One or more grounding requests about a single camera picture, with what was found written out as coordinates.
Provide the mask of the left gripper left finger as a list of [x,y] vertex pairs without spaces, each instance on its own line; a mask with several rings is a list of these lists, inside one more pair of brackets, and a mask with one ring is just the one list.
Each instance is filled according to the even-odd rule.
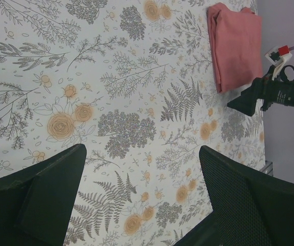
[[76,144],[0,178],[0,245],[63,245],[86,155]]

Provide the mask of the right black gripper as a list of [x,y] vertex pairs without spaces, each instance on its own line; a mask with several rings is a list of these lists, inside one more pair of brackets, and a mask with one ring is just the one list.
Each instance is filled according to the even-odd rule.
[[279,81],[265,78],[255,78],[254,85],[241,92],[240,96],[227,103],[247,116],[253,116],[257,100],[262,99],[262,111],[267,111],[272,104],[294,107],[294,80]]

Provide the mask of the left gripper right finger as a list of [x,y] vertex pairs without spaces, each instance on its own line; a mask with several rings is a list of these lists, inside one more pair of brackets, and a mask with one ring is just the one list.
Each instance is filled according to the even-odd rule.
[[212,212],[178,245],[294,245],[294,183],[199,151]]

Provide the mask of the salmon pink t shirt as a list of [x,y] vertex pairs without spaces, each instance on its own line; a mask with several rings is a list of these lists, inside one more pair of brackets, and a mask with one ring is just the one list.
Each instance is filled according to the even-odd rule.
[[207,9],[215,85],[225,93],[262,76],[262,18],[250,8],[231,11],[217,3]]

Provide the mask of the floral table mat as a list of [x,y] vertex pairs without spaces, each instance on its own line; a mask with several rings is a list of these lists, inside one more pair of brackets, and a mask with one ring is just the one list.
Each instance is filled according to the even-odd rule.
[[0,1],[0,177],[84,144],[65,245],[173,245],[212,210],[207,145],[257,170],[263,115],[213,78],[214,1]]

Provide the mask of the aluminium frame rail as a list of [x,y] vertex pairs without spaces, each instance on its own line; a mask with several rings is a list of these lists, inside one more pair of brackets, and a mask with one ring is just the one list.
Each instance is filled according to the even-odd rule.
[[273,162],[266,160],[265,166],[260,171],[269,176],[273,176]]

